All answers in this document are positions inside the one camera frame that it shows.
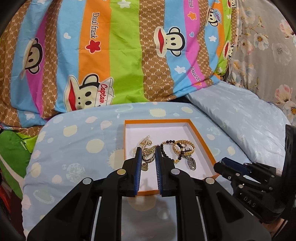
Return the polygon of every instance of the red star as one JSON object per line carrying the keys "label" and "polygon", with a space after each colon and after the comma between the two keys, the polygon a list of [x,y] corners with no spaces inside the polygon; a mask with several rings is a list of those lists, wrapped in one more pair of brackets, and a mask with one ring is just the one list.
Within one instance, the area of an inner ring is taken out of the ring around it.
{"label": "red star", "polygon": [[89,45],[87,45],[85,48],[88,49],[91,53],[94,53],[96,51],[101,51],[100,44],[100,41],[95,42],[94,40],[90,40]]}

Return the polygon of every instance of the blue polka dot fabric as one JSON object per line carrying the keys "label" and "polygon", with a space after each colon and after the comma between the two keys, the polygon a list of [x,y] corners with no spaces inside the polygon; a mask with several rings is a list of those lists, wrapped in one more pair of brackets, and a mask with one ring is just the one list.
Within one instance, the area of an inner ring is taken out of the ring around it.
{"label": "blue polka dot fabric", "polygon": [[[72,111],[40,131],[27,167],[22,200],[25,235],[85,177],[105,178],[124,162],[125,120],[190,119],[216,161],[249,162],[244,152],[207,115],[191,104],[148,102]],[[229,181],[217,179],[228,191]],[[123,198],[122,241],[177,240],[175,198]]]}

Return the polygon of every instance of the metal rivet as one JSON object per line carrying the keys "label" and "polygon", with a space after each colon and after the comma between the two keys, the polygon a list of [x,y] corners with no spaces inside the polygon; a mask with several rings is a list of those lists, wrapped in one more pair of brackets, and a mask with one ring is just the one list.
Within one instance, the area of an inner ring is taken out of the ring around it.
{"label": "metal rivet", "polygon": [[211,177],[208,177],[208,178],[205,180],[205,182],[206,182],[207,184],[214,184],[214,183],[215,183],[215,180],[214,180],[213,178],[211,178]]}
{"label": "metal rivet", "polygon": [[85,185],[90,184],[91,179],[89,177],[87,177],[87,178],[83,179],[82,183],[85,184]]}
{"label": "metal rivet", "polygon": [[172,169],[170,172],[171,172],[172,174],[174,174],[174,175],[178,175],[178,174],[180,174],[180,170],[177,169],[177,168]]}
{"label": "metal rivet", "polygon": [[118,174],[118,175],[124,175],[124,174],[126,174],[126,170],[124,170],[124,169],[119,169],[119,170],[117,170],[117,174]]}

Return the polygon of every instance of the floral curtain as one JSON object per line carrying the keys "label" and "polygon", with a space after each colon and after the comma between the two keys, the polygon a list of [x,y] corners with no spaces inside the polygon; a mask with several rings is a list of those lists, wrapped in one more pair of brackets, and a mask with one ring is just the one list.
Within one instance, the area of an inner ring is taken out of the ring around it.
{"label": "floral curtain", "polygon": [[296,126],[296,35],[268,0],[237,0],[237,38],[227,82],[274,103]]}

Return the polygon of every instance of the colorful striped blanket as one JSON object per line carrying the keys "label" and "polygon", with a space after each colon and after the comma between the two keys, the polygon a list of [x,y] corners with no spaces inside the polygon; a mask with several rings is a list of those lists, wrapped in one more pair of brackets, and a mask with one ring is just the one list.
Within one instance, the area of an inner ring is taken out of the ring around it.
{"label": "colorful striped blanket", "polygon": [[168,101],[228,66],[236,0],[28,0],[0,42],[0,122],[36,135],[59,112]]}

